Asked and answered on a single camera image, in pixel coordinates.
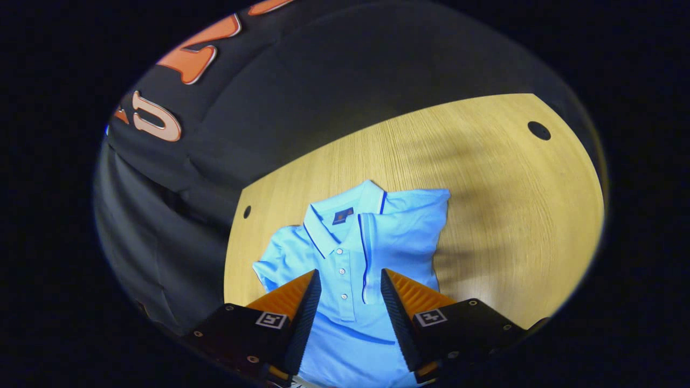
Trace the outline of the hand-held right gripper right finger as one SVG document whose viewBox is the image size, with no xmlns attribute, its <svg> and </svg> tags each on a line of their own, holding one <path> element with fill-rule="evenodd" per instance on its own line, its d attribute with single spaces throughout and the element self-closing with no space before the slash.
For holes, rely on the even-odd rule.
<svg viewBox="0 0 690 388">
<path fill-rule="evenodd" d="M 389 268 L 381 294 L 409 371 L 420 385 L 453 385 L 528 337 L 478 298 L 456 301 Z"/>
</svg>

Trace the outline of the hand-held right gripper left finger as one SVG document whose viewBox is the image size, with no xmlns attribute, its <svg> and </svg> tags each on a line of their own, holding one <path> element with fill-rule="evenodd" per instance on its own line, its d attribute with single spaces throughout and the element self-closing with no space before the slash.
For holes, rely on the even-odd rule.
<svg viewBox="0 0 690 388">
<path fill-rule="evenodd" d="M 320 295 L 314 269 L 246 306 L 223 304 L 185 334 L 185 344 L 249 385 L 290 385 L 300 371 Z"/>
</svg>

